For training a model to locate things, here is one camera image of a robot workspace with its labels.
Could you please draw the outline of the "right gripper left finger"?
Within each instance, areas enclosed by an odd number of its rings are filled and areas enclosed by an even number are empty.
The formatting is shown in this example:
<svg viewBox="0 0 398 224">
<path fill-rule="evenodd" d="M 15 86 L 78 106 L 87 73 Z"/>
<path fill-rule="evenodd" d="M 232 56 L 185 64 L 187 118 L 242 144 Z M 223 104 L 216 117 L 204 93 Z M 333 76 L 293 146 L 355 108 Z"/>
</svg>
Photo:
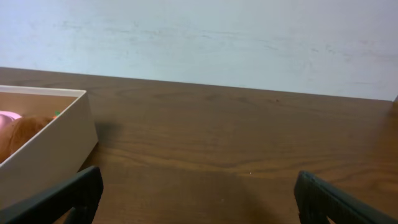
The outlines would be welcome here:
<svg viewBox="0 0 398 224">
<path fill-rule="evenodd" d="M 1 210 L 1 223 L 91 223 L 103 193 L 100 168 L 90 166 L 71 179 Z"/>
</svg>

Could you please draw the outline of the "white cardboard box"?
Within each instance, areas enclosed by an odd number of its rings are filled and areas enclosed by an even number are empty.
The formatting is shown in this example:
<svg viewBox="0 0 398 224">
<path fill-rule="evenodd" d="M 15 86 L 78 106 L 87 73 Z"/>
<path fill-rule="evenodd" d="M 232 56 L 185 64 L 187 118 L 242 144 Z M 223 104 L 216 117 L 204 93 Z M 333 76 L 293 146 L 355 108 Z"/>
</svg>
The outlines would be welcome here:
<svg viewBox="0 0 398 224">
<path fill-rule="evenodd" d="M 98 142 L 85 90 L 3 85 L 1 110 L 52 119 L 1 163 L 1 208 L 74 176 Z"/>
</svg>

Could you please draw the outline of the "brown plush toy with carrot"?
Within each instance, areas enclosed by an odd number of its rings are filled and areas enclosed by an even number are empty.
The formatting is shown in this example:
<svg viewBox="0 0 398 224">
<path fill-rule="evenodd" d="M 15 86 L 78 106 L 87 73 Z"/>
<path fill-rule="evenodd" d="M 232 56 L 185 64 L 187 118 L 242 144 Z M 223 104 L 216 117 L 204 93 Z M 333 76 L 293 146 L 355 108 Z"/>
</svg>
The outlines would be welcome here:
<svg viewBox="0 0 398 224">
<path fill-rule="evenodd" d="M 1 129 L 1 163 L 46 127 L 55 116 L 22 116 Z"/>
</svg>

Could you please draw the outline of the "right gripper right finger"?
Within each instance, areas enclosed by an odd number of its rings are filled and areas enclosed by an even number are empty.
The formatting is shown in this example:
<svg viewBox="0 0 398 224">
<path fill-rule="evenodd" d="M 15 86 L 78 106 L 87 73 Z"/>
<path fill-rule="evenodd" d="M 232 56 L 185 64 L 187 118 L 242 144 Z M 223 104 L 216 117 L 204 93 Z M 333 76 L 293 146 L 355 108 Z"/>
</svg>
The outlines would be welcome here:
<svg viewBox="0 0 398 224">
<path fill-rule="evenodd" d="M 294 187 L 301 224 L 397 224 L 397 220 L 301 170 Z"/>
</svg>

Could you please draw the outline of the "pink plush pig toy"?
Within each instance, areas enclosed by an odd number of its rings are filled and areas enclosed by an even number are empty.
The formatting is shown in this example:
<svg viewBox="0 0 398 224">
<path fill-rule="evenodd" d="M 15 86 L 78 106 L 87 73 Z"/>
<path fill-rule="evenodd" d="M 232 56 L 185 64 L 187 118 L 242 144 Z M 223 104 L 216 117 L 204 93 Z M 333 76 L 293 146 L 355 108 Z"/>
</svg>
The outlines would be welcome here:
<svg viewBox="0 0 398 224">
<path fill-rule="evenodd" d="M 21 118 L 21 115 L 12 111 L 0 111 L 0 129 L 5 128 L 11 122 Z"/>
</svg>

